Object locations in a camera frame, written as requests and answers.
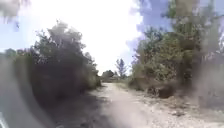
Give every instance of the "blue sky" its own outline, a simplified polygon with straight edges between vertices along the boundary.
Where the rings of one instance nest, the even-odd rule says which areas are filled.
[[[215,7],[223,14],[222,1],[216,0]],[[142,5],[134,0],[31,0],[16,18],[19,30],[1,21],[0,51],[29,47],[37,39],[36,31],[50,28],[61,19],[83,34],[85,51],[95,58],[100,73],[115,70],[118,58],[131,64],[133,49],[145,28],[169,28],[169,21],[161,18],[166,7],[167,0],[149,0]]]

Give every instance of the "dirt road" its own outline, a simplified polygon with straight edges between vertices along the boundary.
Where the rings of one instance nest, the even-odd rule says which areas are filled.
[[[174,116],[166,107],[143,103],[143,96],[121,89],[114,84],[66,103],[52,110],[54,120],[64,128],[220,128],[221,123],[209,122],[185,114]]]

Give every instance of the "sandy ground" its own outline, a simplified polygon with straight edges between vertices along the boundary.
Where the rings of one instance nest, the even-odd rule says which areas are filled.
[[[165,104],[153,101],[107,83],[52,109],[51,114],[58,128],[224,128],[221,122],[188,112],[176,116]]]

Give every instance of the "green foliage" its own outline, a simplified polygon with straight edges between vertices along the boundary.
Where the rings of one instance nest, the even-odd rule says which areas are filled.
[[[220,19],[212,0],[203,8],[198,0],[172,0],[163,16],[171,20],[172,31],[145,32],[132,63],[131,83],[178,80],[189,87],[202,58],[220,50]]]
[[[126,67],[123,59],[120,59],[120,60],[118,59],[116,61],[116,67],[118,69],[118,73],[119,73],[120,78],[122,78],[122,79],[125,78],[126,77],[125,73],[126,73],[127,67]]]
[[[102,74],[103,78],[110,78],[113,76],[114,76],[114,73],[111,70],[107,70],[107,71],[103,72],[103,74]]]
[[[48,33],[40,32],[39,41],[29,49],[14,51],[5,55],[16,55],[15,69],[20,73],[25,67],[28,81],[37,100],[50,104],[73,97],[86,89],[100,86],[96,64],[89,53],[83,53],[81,34],[58,22]]]
[[[118,74],[117,74],[117,72],[116,72],[116,71],[114,72],[114,76],[118,76]]]

